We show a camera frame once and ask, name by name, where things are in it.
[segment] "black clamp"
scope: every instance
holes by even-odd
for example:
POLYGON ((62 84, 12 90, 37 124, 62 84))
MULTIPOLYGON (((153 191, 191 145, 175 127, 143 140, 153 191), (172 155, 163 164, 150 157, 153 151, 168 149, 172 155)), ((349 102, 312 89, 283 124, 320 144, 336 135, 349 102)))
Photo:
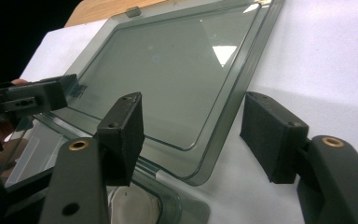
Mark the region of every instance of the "black clamp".
POLYGON ((76 83, 76 75, 52 77, 19 86, 1 83, 0 120, 10 120, 16 127, 23 117, 66 107, 65 95, 76 83))
POLYGON ((293 184, 304 220, 358 223, 358 153, 334 136, 307 138, 309 126, 274 99, 247 92, 241 138, 269 181, 293 184))

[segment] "glass panel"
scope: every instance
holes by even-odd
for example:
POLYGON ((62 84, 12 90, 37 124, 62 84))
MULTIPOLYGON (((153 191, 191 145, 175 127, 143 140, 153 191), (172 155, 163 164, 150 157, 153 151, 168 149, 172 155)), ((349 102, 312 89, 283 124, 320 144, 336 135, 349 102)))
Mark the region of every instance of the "glass panel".
MULTIPOLYGON (((240 1, 119 26, 108 21, 99 36, 110 35, 98 49, 85 49, 69 69, 77 70, 79 86, 69 106, 54 114, 94 134, 119 97, 140 91, 146 135, 141 156, 198 185, 212 171, 250 82, 258 60, 251 47, 268 12, 269 6, 240 1), (194 180, 203 161, 203 177, 194 180)), ((90 46, 101 42, 95 39, 90 46)))

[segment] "black mount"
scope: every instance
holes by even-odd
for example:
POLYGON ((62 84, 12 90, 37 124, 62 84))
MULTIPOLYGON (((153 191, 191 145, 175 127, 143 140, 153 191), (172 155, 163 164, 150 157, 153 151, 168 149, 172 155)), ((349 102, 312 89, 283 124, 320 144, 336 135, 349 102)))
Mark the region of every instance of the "black mount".
POLYGON ((333 136, 307 139, 309 126, 274 99, 247 92, 241 138, 270 182, 293 184, 304 220, 358 223, 358 153, 333 136))
POLYGON ((109 223, 106 185, 128 186, 145 140, 142 94, 117 100, 93 137, 69 140, 56 164, 7 189, 0 223, 109 223))

